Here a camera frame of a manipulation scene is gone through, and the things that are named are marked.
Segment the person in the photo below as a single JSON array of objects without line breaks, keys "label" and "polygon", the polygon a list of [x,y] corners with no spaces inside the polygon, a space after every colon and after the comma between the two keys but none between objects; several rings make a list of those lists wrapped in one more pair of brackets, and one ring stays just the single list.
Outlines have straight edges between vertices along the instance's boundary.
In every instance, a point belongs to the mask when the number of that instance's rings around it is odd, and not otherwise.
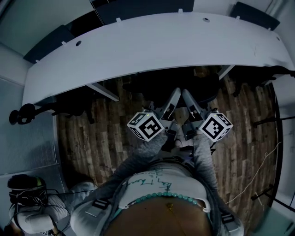
[{"label": "person", "polygon": [[160,151],[165,132],[144,142],[110,179],[75,207],[77,236],[243,236],[240,219],[218,195],[210,143],[193,138],[193,154]]},{"label": "person", "polygon": [[[28,180],[39,179],[39,177],[21,176]],[[44,204],[44,202],[37,200],[34,206],[31,204],[28,206],[17,206],[13,204],[9,209],[9,217],[11,219],[9,225],[4,228],[5,236],[22,236],[25,233],[36,234],[41,232],[51,231],[53,235],[64,235],[58,230],[56,223],[61,219],[67,217],[75,207],[75,205],[81,203],[91,191],[97,187],[92,182],[82,182],[75,185],[66,194],[50,195]]]}]

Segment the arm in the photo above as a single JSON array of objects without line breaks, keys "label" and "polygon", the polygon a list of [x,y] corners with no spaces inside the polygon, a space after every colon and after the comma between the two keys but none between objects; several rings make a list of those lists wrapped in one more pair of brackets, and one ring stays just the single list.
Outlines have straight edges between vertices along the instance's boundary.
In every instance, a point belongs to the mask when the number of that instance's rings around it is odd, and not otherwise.
[{"label": "arm", "polygon": [[116,169],[110,179],[93,193],[95,197],[97,199],[111,198],[124,179],[147,169],[150,161],[159,153],[166,141],[167,135],[163,131],[150,142],[144,142],[132,156]]},{"label": "arm", "polygon": [[32,215],[30,212],[20,213],[18,215],[18,223],[22,230],[28,234],[36,234],[54,228],[53,221],[47,214]]},{"label": "arm", "polygon": [[54,222],[54,220],[51,218],[52,223],[54,225],[54,228],[51,230],[54,236],[64,236],[64,233],[60,232],[56,226],[56,223]]},{"label": "arm", "polygon": [[209,139],[204,135],[196,135],[194,138],[194,163],[195,176],[200,176],[210,187],[217,190],[217,180],[214,171]]}]

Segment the cable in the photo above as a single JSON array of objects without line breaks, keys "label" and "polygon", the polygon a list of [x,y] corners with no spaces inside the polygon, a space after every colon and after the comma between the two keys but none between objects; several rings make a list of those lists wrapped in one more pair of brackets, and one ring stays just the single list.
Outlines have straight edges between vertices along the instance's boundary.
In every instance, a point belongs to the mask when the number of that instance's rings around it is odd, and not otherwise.
[{"label": "cable", "polygon": [[39,209],[38,209],[38,210],[17,212],[17,213],[15,213],[15,214],[11,217],[11,219],[9,220],[9,223],[8,223],[7,225],[10,225],[10,223],[12,222],[12,219],[13,219],[17,214],[24,213],[24,212],[39,212],[40,210],[41,210],[41,206],[39,206]]},{"label": "cable", "polygon": [[85,193],[85,192],[93,192],[96,191],[96,189],[94,190],[87,190],[87,191],[80,191],[80,192],[74,192],[74,193],[61,193],[61,194],[48,194],[48,195],[62,195],[62,194],[78,194],[78,193]]},{"label": "cable", "polygon": [[91,4],[92,7],[93,7],[94,12],[95,12],[95,14],[97,15],[98,19],[100,20],[100,22],[102,23],[102,25],[105,25],[105,23],[103,22],[103,20],[101,19],[100,15],[99,15],[99,13],[97,12],[95,6],[93,5],[92,1],[91,1],[91,0],[89,0],[89,1],[90,1],[90,4]]},{"label": "cable", "polygon": [[245,188],[241,193],[239,193],[234,199],[236,199],[238,196],[240,196],[241,194],[243,194],[243,193],[246,191],[246,189],[252,184],[253,180],[254,180],[255,177],[257,176],[258,171],[261,169],[261,167],[262,167],[264,161],[266,160],[266,158],[267,158],[270,154],[272,154],[272,153],[277,149],[277,147],[278,147],[278,145],[279,145],[280,143],[281,143],[281,142],[279,142],[279,143],[276,145],[275,149],[273,149],[269,154],[268,154],[268,153],[265,153],[265,154],[264,154],[264,156],[265,156],[265,157],[264,157],[264,160],[263,160],[262,164],[260,165],[260,167],[258,168],[258,170],[256,171],[256,174],[254,175],[253,179],[252,179],[251,182],[246,186],[246,188]]}]

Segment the white shirt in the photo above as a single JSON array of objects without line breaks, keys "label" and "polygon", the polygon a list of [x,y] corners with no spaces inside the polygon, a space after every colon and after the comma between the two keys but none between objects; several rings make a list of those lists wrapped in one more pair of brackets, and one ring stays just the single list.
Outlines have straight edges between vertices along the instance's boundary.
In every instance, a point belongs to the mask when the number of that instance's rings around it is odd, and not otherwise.
[{"label": "white shirt", "polygon": [[205,187],[180,166],[166,163],[158,165],[149,171],[135,174],[127,184],[118,206],[120,209],[127,209],[128,204],[148,194],[170,192],[202,200],[206,205],[203,211],[210,212]]},{"label": "white shirt", "polygon": [[[63,201],[56,195],[48,197],[48,207],[40,206],[21,206],[19,207],[19,214],[17,214],[19,226],[28,234],[36,234],[48,231],[54,228],[51,218],[58,222],[68,215]],[[9,210],[9,217],[14,215],[15,207]]]}]

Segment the metal rod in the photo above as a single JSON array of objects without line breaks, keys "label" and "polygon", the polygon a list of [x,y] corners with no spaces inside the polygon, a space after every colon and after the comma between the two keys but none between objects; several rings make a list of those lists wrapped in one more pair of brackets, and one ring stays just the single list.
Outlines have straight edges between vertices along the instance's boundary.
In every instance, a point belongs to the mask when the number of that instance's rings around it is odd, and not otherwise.
[{"label": "metal rod", "polygon": [[286,117],[286,118],[275,118],[275,117],[270,117],[270,118],[266,118],[264,120],[260,120],[257,122],[253,123],[253,126],[255,128],[257,128],[258,125],[264,124],[264,123],[268,123],[268,122],[274,122],[274,121],[278,121],[278,120],[290,120],[290,119],[294,119],[295,116],[291,116],[291,117]]},{"label": "metal rod", "polygon": [[251,200],[256,200],[257,198],[260,198],[262,195],[264,195],[265,193],[267,193],[268,191],[272,190],[273,189],[273,185],[270,184],[269,188],[263,190],[260,194],[258,195],[255,195],[255,196],[252,196],[251,197]]},{"label": "metal rod", "polygon": [[[271,94],[275,97],[274,107],[275,107],[275,114],[277,118],[280,118],[280,109],[277,103],[277,97],[272,84],[270,84]],[[276,170],[276,178],[274,187],[272,190],[272,195],[276,196],[278,185],[280,183],[280,176],[282,172],[282,164],[283,164],[283,123],[281,120],[277,121],[277,142],[280,142],[279,149],[277,150],[277,170]],[[268,206],[271,207],[273,200],[270,200]]]},{"label": "metal rod", "polygon": [[295,191],[294,191],[294,194],[293,194],[293,197],[292,197],[292,201],[291,201],[291,203],[290,203],[290,205],[289,205],[289,206],[291,206],[291,205],[292,205],[292,202],[293,202],[293,200],[294,200],[294,197],[295,197]]},{"label": "metal rod", "polygon": [[266,196],[268,196],[270,199],[276,201],[277,203],[281,204],[281,205],[284,206],[285,208],[289,209],[290,211],[295,212],[295,209],[294,209],[294,208],[292,208],[292,207],[288,206],[287,204],[281,202],[280,200],[278,200],[278,199],[272,197],[272,196],[269,195],[268,193],[264,193],[264,194],[265,194]]}]

